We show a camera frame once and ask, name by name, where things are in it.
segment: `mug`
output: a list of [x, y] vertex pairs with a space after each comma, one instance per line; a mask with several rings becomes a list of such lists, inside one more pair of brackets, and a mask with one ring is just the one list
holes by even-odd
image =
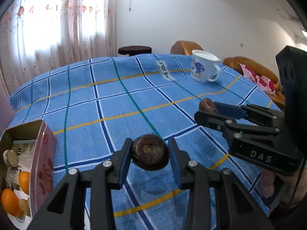
[[[221, 75], [221, 69], [217, 65], [217, 62], [221, 60], [201, 50], [193, 50], [192, 54], [191, 77], [200, 82], [216, 81]], [[217, 76], [212, 79], [214, 68], [217, 70]]]

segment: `orange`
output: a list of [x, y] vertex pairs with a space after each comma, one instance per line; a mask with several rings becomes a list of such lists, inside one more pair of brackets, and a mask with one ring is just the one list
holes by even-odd
[[22, 171], [19, 173], [19, 185], [20, 188], [29, 195], [29, 182], [30, 182], [30, 173], [28, 171]]
[[16, 194], [10, 189], [5, 189], [1, 195], [1, 202], [4, 209], [14, 217], [19, 217], [22, 211], [19, 207], [19, 199]]

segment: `brown leather chair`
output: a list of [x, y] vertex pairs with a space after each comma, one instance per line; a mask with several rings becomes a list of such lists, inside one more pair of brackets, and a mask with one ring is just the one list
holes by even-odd
[[[194, 49], [203, 50], [200, 45], [198, 45], [193, 41], [177, 41], [172, 46], [171, 53], [192, 55], [192, 50]], [[231, 67], [232, 69], [236, 70], [238, 73], [243, 75], [240, 63], [250, 67], [257, 75], [266, 76], [274, 82], [276, 96], [272, 94], [267, 94], [267, 95], [280, 109], [284, 109], [285, 96], [280, 92], [281, 86], [280, 83], [278, 82], [277, 76], [270, 69], [246, 57], [226, 58], [223, 62], [224, 65]]]

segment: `sheer curtain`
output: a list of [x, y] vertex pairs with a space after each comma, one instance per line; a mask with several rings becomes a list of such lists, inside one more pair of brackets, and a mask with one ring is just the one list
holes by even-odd
[[64, 65], [116, 55], [116, 0], [15, 0], [0, 21], [6, 95]]

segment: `blue plaid tablecloth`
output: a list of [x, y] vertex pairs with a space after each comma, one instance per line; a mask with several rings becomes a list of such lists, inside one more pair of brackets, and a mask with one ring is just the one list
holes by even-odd
[[[162, 76], [157, 61], [164, 61], [174, 80]], [[174, 137], [181, 150], [205, 167], [232, 169], [268, 213], [257, 188], [260, 169], [229, 156], [222, 134], [198, 126], [194, 113], [205, 97], [234, 105], [278, 107], [251, 81], [219, 66], [218, 81], [199, 83], [191, 78], [191, 58], [185, 55], [81, 61], [39, 75], [12, 94], [16, 114], [10, 126], [40, 118], [47, 122], [57, 138], [54, 185], [69, 168], [88, 170], [109, 159], [127, 137], [157, 131], [165, 141]], [[87, 193], [86, 228], [89, 196]], [[112, 191], [112, 201], [117, 229], [178, 230], [186, 219], [188, 191], [176, 188], [170, 164], [148, 172], [132, 163], [123, 188]], [[214, 207], [211, 191], [212, 229], [216, 225]]]

